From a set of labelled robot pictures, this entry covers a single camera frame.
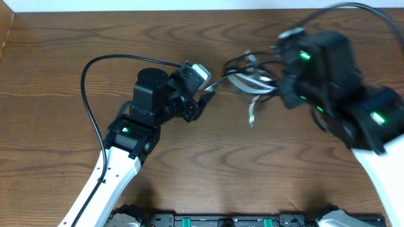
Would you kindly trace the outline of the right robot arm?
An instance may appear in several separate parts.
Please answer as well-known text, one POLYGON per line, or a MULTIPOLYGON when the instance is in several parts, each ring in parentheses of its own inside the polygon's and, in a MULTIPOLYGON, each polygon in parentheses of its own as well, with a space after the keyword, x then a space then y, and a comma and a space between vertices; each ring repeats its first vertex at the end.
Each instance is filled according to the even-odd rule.
POLYGON ((278 37, 288 109, 303 103, 318 126, 351 150, 371 179, 392 226, 403 226, 403 98, 393 89, 365 86, 350 41, 338 32, 308 35, 302 28, 278 37))

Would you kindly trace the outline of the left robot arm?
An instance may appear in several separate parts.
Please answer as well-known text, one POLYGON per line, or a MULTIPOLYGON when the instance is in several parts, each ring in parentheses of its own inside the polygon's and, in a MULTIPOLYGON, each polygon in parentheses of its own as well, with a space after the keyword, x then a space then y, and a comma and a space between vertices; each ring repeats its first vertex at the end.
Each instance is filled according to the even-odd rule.
POLYGON ((185 62, 167 74, 158 68, 138 73, 133 98, 125 102, 107 128, 95 168, 61 226, 103 226, 117 199, 138 174, 160 140, 162 124, 175 117, 197 120, 214 92, 194 95, 211 73, 201 64, 185 62))

